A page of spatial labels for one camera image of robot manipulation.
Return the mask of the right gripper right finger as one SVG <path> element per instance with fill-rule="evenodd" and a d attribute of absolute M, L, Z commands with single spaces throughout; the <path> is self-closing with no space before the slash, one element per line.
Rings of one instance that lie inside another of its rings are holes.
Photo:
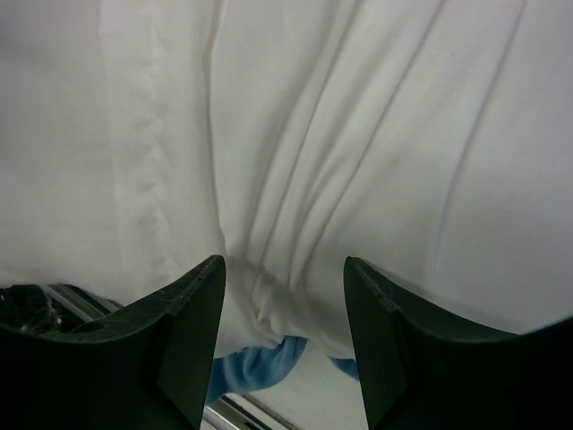
<path fill-rule="evenodd" d="M 572 321 L 518 335 L 455 315 L 367 262 L 344 265 L 371 429 L 569 429 Z"/>

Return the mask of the blue houndstooth pillowcase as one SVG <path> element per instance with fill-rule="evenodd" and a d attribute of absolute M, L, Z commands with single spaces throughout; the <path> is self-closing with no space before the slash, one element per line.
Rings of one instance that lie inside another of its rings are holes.
<path fill-rule="evenodd" d="M 571 2 L 2 2 L 2 283 L 128 305 L 213 254 L 211 399 L 353 357 L 349 256 L 571 316 Z"/>

